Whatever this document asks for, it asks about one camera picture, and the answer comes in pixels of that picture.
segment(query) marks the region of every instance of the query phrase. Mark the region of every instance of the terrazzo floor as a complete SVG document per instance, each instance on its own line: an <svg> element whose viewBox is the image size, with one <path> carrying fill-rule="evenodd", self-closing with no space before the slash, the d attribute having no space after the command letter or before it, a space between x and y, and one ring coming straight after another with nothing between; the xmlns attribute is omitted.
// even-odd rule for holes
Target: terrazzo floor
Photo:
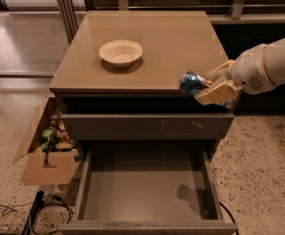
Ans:
<svg viewBox="0 0 285 235"><path fill-rule="evenodd" d="M0 71L56 71L67 48L59 14L0 13ZM28 204L40 189L61 196L72 209L75 204L78 180L65 186L24 186L26 157L12 164L34 108L48 96L49 83L44 78L0 78L2 205ZM236 117L217 148L212 170L218 197L235 216L240 234L285 235L285 117ZM5 215L0 208L0 233L19 234L30 207L18 206L17 213ZM67 220L65 210L53 208L40 213L34 227L47 232Z"/></svg>

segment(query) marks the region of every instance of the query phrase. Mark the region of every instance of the drawer front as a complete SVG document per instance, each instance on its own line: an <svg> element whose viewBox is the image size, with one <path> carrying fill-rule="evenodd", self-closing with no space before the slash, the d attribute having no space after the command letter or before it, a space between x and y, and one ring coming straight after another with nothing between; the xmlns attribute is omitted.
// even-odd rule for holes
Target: drawer front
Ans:
<svg viewBox="0 0 285 235"><path fill-rule="evenodd" d="M94 141L64 234L230 235L204 141Z"/></svg>
<svg viewBox="0 0 285 235"><path fill-rule="evenodd" d="M62 120L75 140L220 139L233 115L62 115Z"/></svg>

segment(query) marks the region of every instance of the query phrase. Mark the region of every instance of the bowl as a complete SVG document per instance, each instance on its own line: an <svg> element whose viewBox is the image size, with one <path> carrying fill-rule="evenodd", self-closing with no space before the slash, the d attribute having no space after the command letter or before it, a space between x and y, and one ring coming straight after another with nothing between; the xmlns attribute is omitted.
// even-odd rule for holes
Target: bowl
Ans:
<svg viewBox="0 0 285 235"><path fill-rule="evenodd" d="M130 66L142 56L140 44L130 40L116 40L104 44L100 49L100 57L114 67Z"/></svg>

